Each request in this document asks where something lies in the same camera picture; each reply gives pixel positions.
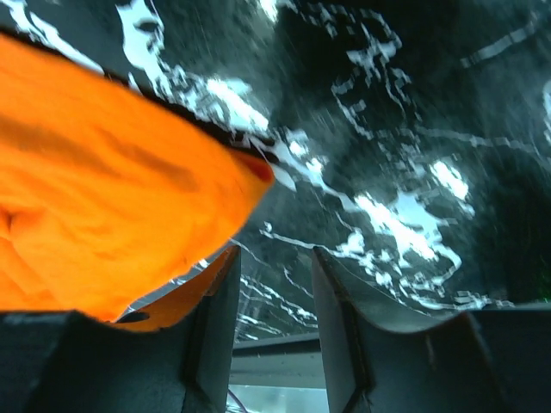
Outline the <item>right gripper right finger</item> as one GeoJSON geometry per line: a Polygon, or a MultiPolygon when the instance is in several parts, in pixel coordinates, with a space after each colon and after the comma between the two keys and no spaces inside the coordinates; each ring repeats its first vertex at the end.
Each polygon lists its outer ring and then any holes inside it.
{"type": "Polygon", "coordinates": [[[391,330],[362,314],[324,251],[313,249],[313,297],[331,412],[506,412],[473,314],[416,320],[365,298],[391,330]]]}

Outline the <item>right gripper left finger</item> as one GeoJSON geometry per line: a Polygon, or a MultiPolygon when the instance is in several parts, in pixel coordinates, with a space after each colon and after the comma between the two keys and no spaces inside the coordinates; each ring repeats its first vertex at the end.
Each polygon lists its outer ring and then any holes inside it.
{"type": "Polygon", "coordinates": [[[192,280],[106,323],[116,348],[105,412],[222,412],[235,334],[241,249],[225,249],[192,280]]]}

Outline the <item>orange t shirt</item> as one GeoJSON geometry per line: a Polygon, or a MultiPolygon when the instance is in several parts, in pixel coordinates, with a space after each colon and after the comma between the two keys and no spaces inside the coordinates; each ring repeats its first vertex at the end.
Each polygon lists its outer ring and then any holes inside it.
{"type": "Polygon", "coordinates": [[[117,319],[212,255],[261,158],[43,47],[1,38],[1,307],[117,319]]]}

